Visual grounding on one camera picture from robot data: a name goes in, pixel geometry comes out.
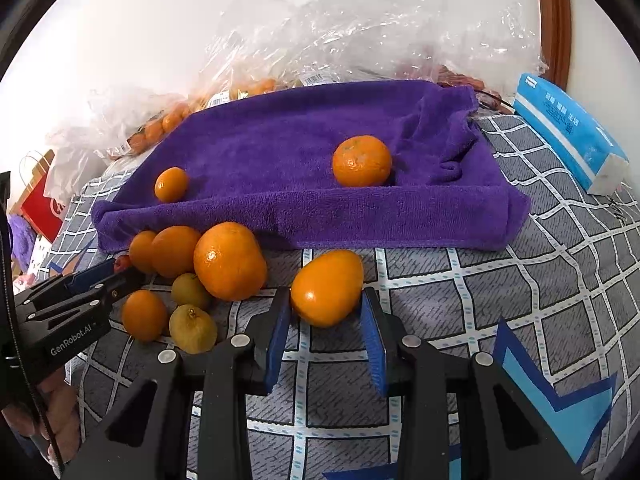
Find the person's left hand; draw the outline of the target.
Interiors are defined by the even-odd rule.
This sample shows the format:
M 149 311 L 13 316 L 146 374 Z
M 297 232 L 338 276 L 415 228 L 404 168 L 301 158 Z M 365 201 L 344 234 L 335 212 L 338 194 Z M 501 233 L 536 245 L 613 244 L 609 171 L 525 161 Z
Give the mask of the person's left hand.
M 47 419 L 62 461 L 68 463 L 76 455 L 80 443 L 76 390 L 66 382 L 63 367 L 44 380 L 38 386 L 38 390 L 46 398 Z M 21 436 L 32 437 L 34 434 L 41 434 L 41 437 L 50 441 L 43 423 L 36 424 L 24 408 L 9 405 L 2 410 L 2 415 L 9 426 Z

